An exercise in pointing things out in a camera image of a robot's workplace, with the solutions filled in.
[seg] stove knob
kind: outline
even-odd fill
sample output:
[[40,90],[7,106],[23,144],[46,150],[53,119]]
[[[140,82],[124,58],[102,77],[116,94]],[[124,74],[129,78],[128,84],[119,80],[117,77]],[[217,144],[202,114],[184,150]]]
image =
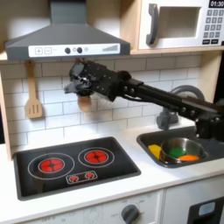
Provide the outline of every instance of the stove knob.
[[122,218],[126,224],[130,224],[135,221],[140,215],[138,208],[134,205],[126,206],[122,210]]
[[81,47],[78,47],[78,48],[77,48],[77,52],[78,52],[78,53],[82,53],[82,48],[81,48]]
[[71,52],[70,48],[67,47],[67,48],[65,49],[65,52],[66,52],[67,54],[69,54],[69,53]]

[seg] metal bowl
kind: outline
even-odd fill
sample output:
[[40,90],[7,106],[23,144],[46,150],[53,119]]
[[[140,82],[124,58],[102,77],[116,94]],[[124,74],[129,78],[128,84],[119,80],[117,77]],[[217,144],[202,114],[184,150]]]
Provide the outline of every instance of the metal bowl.
[[166,164],[181,164],[188,161],[181,161],[178,158],[170,156],[175,148],[181,148],[183,153],[198,156],[199,159],[205,158],[207,154],[204,148],[193,140],[187,138],[172,138],[161,145],[160,160]]

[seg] sink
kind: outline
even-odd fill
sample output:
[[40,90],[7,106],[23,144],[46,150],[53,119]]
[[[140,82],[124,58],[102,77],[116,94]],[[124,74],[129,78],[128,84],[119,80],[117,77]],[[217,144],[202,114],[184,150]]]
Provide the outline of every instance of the sink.
[[[154,160],[155,163],[166,168],[178,168],[186,165],[194,165],[205,163],[207,161],[224,158],[224,144],[214,139],[197,139],[194,135],[195,128],[187,127],[181,129],[170,129],[167,131],[158,131],[153,133],[142,134],[137,138],[137,142],[142,146],[145,152]],[[161,145],[162,142],[174,137],[185,137],[197,143],[200,143],[206,151],[207,156],[198,161],[185,162],[182,164],[165,164],[157,160],[154,155],[149,151],[148,146],[152,144]]]

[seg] orange toy food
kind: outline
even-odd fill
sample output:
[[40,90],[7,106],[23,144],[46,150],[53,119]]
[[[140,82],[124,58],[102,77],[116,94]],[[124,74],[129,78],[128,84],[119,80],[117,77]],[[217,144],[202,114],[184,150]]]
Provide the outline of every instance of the orange toy food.
[[183,157],[179,157],[178,159],[181,161],[196,161],[196,160],[199,160],[200,157],[193,156],[193,155],[185,155]]

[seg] red burner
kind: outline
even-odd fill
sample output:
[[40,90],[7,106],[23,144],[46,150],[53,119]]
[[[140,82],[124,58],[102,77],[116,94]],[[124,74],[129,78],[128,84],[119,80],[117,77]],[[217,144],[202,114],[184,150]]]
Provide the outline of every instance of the red burner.
[[86,179],[92,179],[95,175],[92,172],[89,172],[85,175]]
[[63,169],[64,162],[58,158],[49,158],[39,164],[42,172],[59,172]]
[[108,160],[109,156],[101,150],[92,150],[86,154],[85,158],[91,164],[102,164]]
[[70,180],[71,180],[71,182],[77,182],[77,181],[79,180],[79,178],[76,177],[76,176],[72,176],[72,177],[70,178]]

